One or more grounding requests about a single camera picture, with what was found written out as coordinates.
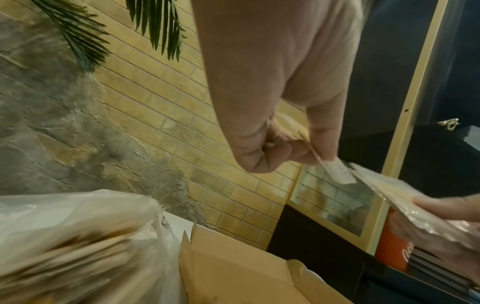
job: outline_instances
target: brown cardboard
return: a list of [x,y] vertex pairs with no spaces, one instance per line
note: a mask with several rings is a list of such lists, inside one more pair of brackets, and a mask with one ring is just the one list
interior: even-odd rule
[[183,234],[180,272],[190,304],[352,304],[299,261],[197,225]]

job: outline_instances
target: package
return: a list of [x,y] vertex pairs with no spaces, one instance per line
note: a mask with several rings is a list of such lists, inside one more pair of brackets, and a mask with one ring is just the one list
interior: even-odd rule
[[287,124],[290,129],[296,133],[298,137],[305,141],[305,143],[308,145],[308,148],[315,156],[318,164],[325,169],[325,171],[332,178],[333,181],[339,184],[355,184],[357,182],[357,180],[349,172],[347,166],[345,166],[345,164],[339,158],[336,158],[334,161],[322,160],[322,158],[318,155],[313,146],[310,144],[309,133],[304,126],[283,113],[278,113],[276,117],[283,121],[285,124]]
[[471,223],[444,220],[413,204],[414,197],[426,197],[407,183],[381,175],[357,164],[351,164],[352,174],[361,179],[400,215],[420,230],[422,248],[454,254],[457,245],[480,252],[480,234]]
[[184,233],[180,271],[190,304],[352,304],[301,262],[197,225],[190,241]]
[[152,198],[108,190],[0,197],[0,302],[184,304],[162,217]]

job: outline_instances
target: hand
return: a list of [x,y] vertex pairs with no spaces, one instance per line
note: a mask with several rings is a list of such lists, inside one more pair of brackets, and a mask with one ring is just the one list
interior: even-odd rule
[[[478,228],[480,223],[480,194],[444,199],[415,198],[413,203],[445,220],[464,220]],[[414,226],[403,214],[390,217],[393,233],[430,251],[480,284],[480,253],[459,243],[450,242]]]
[[218,124],[238,164],[267,173],[317,164],[273,122],[281,98],[306,108],[310,142],[337,156],[362,31],[359,0],[195,0],[192,7]]

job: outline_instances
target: white surface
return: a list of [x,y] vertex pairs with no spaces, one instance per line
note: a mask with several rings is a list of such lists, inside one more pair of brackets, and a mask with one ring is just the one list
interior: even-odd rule
[[165,216],[166,220],[170,224],[170,227],[176,238],[178,238],[181,241],[184,231],[186,231],[188,238],[190,238],[194,223],[168,212],[163,212],[163,215]]

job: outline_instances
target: plastic package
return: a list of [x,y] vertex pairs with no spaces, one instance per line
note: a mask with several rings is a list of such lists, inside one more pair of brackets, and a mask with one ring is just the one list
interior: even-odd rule
[[162,217],[155,200],[109,190],[0,197],[0,302],[186,303]]
[[349,172],[347,166],[345,166],[345,164],[339,158],[336,158],[334,161],[324,161],[322,160],[322,158],[320,158],[318,153],[310,144],[309,133],[304,126],[283,113],[278,113],[277,117],[285,121],[290,126],[290,128],[293,129],[297,133],[297,135],[306,142],[308,148],[315,156],[319,165],[325,169],[325,171],[332,178],[332,180],[339,184],[355,184],[357,182],[357,180],[355,180],[353,175]]
[[426,197],[426,195],[407,183],[356,164],[351,166],[353,175],[361,179],[400,214],[399,220],[403,221],[403,227],[408,227],[409,222],[417,229],[411,234],[414,233],[420,238],[418,241],[423,248],[455,254],[462,250],[455,245],[462,245],[480,251],[480,234],[471,223],[441,219],[413,204],[414,197]]

